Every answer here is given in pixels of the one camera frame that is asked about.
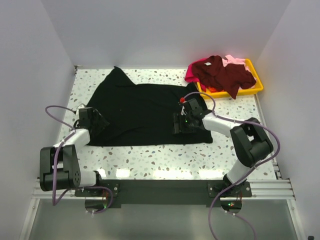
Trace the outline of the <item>yellow plastic tray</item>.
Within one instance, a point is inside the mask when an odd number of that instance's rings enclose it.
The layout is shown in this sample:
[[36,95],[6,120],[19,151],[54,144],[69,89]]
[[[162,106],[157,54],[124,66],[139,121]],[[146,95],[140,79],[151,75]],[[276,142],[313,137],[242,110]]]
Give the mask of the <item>yellow plastic tray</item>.
[[197,90],[214,98],[235,99],[264,89],[248,58],[211,56],[193,63],[190,74]]

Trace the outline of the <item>orange red garment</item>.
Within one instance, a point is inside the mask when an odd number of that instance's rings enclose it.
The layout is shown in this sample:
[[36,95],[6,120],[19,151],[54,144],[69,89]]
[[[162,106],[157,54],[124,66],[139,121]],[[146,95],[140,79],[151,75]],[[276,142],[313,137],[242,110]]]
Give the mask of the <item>orange red garment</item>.
[[219,93],[219,92],[223,92],[223,89],[216,89],[214,87],[207,87],[206,88],[210,93]]

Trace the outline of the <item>maroon t shirt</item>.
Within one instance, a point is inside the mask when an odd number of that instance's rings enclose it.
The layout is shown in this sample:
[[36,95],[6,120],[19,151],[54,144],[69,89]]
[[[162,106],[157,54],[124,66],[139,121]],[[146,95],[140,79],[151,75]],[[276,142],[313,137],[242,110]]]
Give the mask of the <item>maroon t shirt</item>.
[[224,67],[222,57],[218,55],[194,63],[192,73],[199,79],[203,90],[208,87],[224,90],[233,99],[236,98],[239,89],[250,89],[257,82],[243,65],[228,64]]

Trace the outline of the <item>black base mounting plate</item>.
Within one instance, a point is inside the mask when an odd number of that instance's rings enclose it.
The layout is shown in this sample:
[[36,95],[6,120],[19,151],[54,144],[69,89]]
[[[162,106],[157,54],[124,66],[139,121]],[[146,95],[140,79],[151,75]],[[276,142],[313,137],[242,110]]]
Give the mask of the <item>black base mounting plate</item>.
[[98,189],[77,189],[75,197],[102,201],[111,199],[113,208],[122,205],[205,205],[226,188],[223,180],[100,180]]

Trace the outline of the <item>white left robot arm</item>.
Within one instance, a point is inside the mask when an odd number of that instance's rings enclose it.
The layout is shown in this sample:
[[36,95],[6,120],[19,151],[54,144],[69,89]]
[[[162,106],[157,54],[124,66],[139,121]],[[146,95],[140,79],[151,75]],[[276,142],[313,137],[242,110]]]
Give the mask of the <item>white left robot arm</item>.
[[[56,119],[49,113],[50,108],[51,105],[47,106],[45,112]],[[70,111],[77,118],[73,125],[56,119],[70,128],[69,135],[59,143],[40,150],[40,188],[48,192],[86,187],[86,191],[92,196],[99,196],[104,190],[104,184],[98,180],[98,173],[95,170],[80,169],[77,151],[87,146],[110,123],[93,107],[82,106]]]

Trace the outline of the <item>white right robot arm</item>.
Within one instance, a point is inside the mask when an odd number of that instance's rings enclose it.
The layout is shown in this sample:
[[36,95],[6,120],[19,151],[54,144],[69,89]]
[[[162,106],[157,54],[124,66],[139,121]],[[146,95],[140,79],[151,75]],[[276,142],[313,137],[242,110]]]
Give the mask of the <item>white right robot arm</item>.
[[181,112],[173,115],[174,134],[190,134],[199,130],[211,131],[230,137],[237,160],[231,170],[223,176],[223,192],[230,197],[240,190],[244,177],[257,162],[264,160],[274,150],[271,140],[260,122],[251,117],[248,120],[227,120],[203,109],[196,99],[180,99]]

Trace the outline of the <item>aluminium frame rail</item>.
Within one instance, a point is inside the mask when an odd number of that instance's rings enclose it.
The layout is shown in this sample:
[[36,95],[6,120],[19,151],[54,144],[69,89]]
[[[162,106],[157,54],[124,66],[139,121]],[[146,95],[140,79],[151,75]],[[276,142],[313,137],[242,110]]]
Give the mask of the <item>aluminium frame rail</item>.
[[[170,161],[169,159],[127,159],[79,163],[81,171],[96,171],[101,180],[223,180],[231,170],[231,160],[204,162],[199,160]],[[223,199],[291,200],[294,198],[289,180],[280,179],[273,162],[259,166],[240,187],[229,189]]]

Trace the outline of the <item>magenta t shirt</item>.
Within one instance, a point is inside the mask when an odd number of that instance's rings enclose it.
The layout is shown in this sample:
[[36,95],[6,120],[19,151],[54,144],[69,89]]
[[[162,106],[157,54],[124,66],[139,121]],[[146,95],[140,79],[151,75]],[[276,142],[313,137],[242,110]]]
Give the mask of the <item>magenta t shirt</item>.
[[198,62],[201,62],[201,61],[204,61],[206,60],[206,58],[201,58],[199,60],[196,60],[194,62],[192,62],[188,67],[187,67],[187,70],[186,70],[186,73],[185,73],[185,77],[184,77],[184,80],[187,82],[187,83],[199,83],[199,79],[193,74],[192,72],[192,66],[193,64],[195,63],[198,63]]

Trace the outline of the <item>black t shirt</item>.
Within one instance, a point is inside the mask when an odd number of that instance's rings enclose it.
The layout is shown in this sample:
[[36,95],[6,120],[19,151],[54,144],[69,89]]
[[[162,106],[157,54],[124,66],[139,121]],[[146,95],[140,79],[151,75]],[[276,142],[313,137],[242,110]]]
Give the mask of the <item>black t shirt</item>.
[[194,84],[134,84],[125,72],[114,69],[98,85],[87,107],[110,123],[89,145],[125,147],[186,145],[213,142],[211,132],[197,128],[194,133],[174,134],[174,114],[181,111],[180,98],[196,92]]

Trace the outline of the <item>light pink t shirt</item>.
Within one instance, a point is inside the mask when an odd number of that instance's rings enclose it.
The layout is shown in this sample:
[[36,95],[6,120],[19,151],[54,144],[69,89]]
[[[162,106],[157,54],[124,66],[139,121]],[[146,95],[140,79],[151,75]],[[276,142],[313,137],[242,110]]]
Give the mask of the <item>light pink t shirt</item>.
[[228,54],[225,57],[222,58],[222,64],[224,67],[226,67],[229,64],[234,64],[234,65],[243,65],[245,70],[250,72],[252,75],[253,73],[251,72],[249,66],[246,64],[246,59],[245,58],[236,58],[233,57],[232,55]]

